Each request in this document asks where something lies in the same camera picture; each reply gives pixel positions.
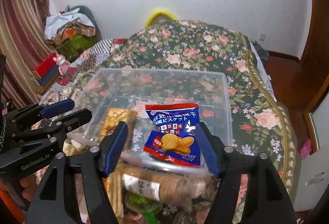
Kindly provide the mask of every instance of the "transparent storage box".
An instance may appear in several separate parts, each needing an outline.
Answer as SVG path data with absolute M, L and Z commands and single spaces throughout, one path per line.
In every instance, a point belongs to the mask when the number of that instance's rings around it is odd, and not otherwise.
M 201 157 L 200 168 L 183 167 L 154 159 L 143 151 L 155 124 L 149 119 L 145 104 L 193 102 L 199 105 L 200 121 L 218 136 L 224 145 L 232 141 L 231 110 L 223 73 L 162 69 L 100 69 L 75 99 L 75 110 L 88 108 L 92 120 L 68 136 L 87 146 L 99 145 L 100 131 L 109 107 L 138 112 L 130 151 L 122 152 L 126 161 L 156 170 L 179 174 L 207 172 Z

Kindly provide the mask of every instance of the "white label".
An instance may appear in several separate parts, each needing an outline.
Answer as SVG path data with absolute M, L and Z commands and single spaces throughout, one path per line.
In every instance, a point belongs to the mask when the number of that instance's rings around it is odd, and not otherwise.
M 147 181 L 143 179 L 130 176 L 128 174 L 122 175 L 122 183 L 126 190 L 136 193 L 138 195 L 147 197 L 152 200 L 160 201 L 159 188 L 160 183 Z

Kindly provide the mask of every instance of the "pink curtain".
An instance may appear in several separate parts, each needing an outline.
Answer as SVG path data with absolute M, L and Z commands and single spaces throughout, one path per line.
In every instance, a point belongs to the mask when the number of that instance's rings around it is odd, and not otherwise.
M 38 102 L 31 72 L 55 51 L 44 42 L 49 0 L 0 0 L 0 49 L 7 57 L 2 100 L 17 107 Z

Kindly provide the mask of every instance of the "brown floor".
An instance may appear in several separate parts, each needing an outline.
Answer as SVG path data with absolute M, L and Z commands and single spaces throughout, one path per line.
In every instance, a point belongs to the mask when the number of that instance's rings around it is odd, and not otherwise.
M 276 99 L 289 110 L 299 150 L 310 137 L 303 113 L 320 87 L 312 81 L 312 76 L 293 60 L 270 56 L 265 70 L 272 79 Z

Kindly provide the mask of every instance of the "yellow tube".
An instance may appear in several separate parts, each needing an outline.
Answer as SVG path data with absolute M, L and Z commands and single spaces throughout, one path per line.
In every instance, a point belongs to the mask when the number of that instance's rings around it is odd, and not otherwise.
M 148 19 L 146 20 L 144 28 L 147 28 L 147 27 L 153 25 L 153 21 L 160 15 L 163 15 L 171 20 L 178 20 L 178 18 L 173 13 L 170 13 L 166 9 L 162 9 L 162 8 L 154 9 L 153 12 L 148 17 Z

